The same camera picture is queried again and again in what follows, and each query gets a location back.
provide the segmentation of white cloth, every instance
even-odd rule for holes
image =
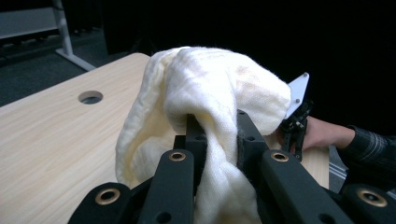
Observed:
[[[290,88],[248,56],[183,47],[154,54],[116,146],[119,182],[135,187],[155,173],[186,115],[205,130],[207,154],[194,223],[260,223],[256,195],[236,167],[236,113],[246,111],[270,135],[290,106]]]

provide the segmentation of light wood tabletop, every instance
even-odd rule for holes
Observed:
[[[89,191],[117,182],[115,145],[148,60],[132,54],[0,107],[0,223],[67,223]],[[304,153],[326,188],[328,164],[326,149]]]

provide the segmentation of dark shirt sleeve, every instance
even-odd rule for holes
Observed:
[[[395,137],[382,136],[356,126],[348,126],[348,128],[355,130],[355,138],[348,147],[338,150],[346,166],[355,162],[381,173],[396,175]]]

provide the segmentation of floor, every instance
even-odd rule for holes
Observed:
[[[74,54],[95,67],[111,63],[128,52],[108,55],[101,29],[71,35]],[[86,71],[55,52],[62,47],[61,38],[52,35],[44,40],[29,40],[0,50],[0,106],[77,77]],[[330,189],[338,192],[343,184],[345,167],[335,148],[331,152]]]

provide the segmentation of person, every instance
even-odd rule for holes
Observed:
[[[276,132],[276,136],[282,143],[281,131]],[[308,116],[302,150],[328,146],[337,148],[342,162],[348,167],[345,184],[365,183],[384,191],[396,188],[396,136],[384,136],[355,125],[342,126]]]

